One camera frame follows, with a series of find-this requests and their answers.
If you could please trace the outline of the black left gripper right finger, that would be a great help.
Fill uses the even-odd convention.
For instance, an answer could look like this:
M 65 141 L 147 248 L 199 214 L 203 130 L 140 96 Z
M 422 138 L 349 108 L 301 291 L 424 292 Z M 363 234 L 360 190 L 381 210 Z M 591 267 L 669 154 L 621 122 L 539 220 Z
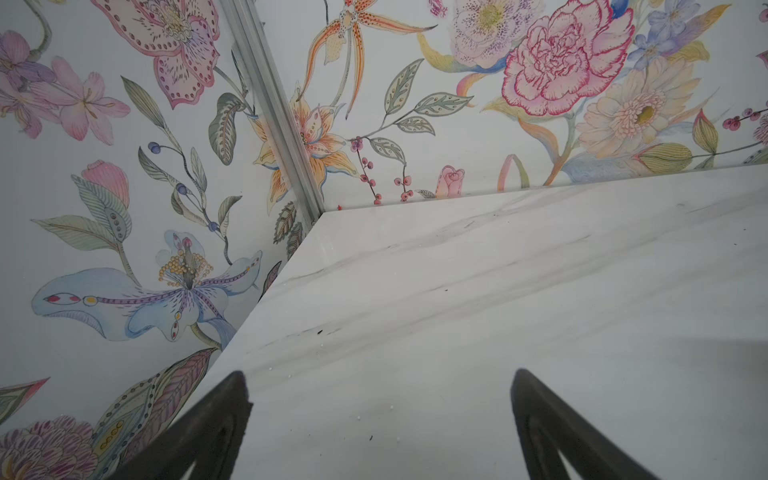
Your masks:
M 527 369 L 515 372 L 511 408 L 531 479 L 654 479 Z

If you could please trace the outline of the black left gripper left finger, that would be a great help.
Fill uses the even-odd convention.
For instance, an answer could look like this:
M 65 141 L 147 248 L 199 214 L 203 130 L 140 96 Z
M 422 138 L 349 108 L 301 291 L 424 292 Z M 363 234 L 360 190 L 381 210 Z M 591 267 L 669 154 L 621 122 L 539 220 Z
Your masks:
M 113 479 L 229 479 L 253 404 L 246 377 L 230 373 Z

